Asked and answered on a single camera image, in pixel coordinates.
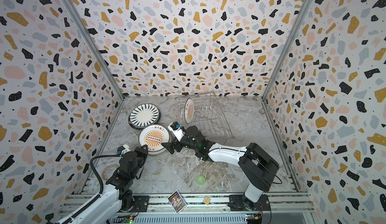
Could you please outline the orange sunburst plate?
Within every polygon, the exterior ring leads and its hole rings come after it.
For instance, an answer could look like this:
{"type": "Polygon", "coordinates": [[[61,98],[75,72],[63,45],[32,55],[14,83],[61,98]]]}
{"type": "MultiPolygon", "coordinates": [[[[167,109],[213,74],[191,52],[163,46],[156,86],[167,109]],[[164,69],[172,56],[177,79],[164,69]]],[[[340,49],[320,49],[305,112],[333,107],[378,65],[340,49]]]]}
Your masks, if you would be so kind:
{"type": "Polygon", "coordinates": [[[185,104],[184,118],[187,124],[190,124],[193,120],[195,112],[194,101],[192,98],[188,98],[185,104]]]}
{"type": "Polygon", "coordinates": [[[153,124],[145,127],[138,136],[140,146],[148,146],[148,154],[151,156],[157,156],[167,149],[162,143],[171,141],[171,134],[169,130],[159,124],[153,124]]]}

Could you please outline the blue leaf pattern plate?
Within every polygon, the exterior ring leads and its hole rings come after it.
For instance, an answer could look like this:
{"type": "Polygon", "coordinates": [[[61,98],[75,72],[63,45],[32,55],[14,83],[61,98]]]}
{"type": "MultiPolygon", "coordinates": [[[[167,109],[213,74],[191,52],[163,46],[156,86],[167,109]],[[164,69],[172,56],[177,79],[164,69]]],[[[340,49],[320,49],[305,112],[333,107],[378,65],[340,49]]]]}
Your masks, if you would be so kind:
{"type": "Polygon", "coordinates": [[[134,129],[143,129],[158,123],[160,110],[153,104],[141,104],[129,114],[129,125],[134,129]]]}

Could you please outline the orange sunburst plate front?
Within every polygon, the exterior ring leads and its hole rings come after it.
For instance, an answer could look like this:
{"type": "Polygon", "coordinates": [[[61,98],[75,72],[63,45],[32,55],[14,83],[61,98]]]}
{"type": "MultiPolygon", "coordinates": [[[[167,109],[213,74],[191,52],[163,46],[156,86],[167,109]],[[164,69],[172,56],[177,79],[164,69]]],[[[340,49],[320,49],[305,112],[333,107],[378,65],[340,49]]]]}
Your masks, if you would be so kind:
{"type": "Polygon", "coordinates": [[[184,118],[187,124],[190,124],[193,120],[195,112],[194,101],[192,98],[188,98],[185,104],[184,118]]]}

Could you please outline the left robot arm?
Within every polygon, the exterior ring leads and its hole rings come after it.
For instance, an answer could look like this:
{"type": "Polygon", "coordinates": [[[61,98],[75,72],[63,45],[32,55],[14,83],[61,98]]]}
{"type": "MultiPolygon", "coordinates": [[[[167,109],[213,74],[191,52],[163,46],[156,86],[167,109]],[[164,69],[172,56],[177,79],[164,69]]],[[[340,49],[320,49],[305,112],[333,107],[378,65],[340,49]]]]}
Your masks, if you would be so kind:
{"type": "Polygon", "coordinates": [[[59,224],[108,224],[109,218],[118,211],[129,211],[134,206],[133,192],[130,190],[135,179],[141,175],[139,170],[148,157],[148,145],[129,150],[127,145],[119,147],[115,155],[100,155],[91,158],[90,168],[96,176],[100,189],[59,224]],[[104,182],[94,166],[94,160],[101,158],[119,158],[119,167],[104,182]]]}

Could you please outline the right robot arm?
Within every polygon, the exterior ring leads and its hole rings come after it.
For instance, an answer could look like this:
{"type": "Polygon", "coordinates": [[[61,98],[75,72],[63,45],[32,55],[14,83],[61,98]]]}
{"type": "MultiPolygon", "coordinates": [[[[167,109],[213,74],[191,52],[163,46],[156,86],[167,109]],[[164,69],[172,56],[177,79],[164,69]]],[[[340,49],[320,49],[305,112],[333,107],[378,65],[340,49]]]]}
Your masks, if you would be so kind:
{"type": "Polygon", "coordinates": [[[202,161],[222,162],[241,168],[249,184],[241,197],[242,203],[231,201],[230,208],[254,210],[261,196],[275,183],[279,164],[258,144],[252,142],[247,147],[224,146],[207,140],[196,126],[185,129],[177,122],[172,123],[168,129],[175,137],[171,142],[163,142],[162,146],[171,154],[186,148],[194,150],[195,156],[202,161]]]}

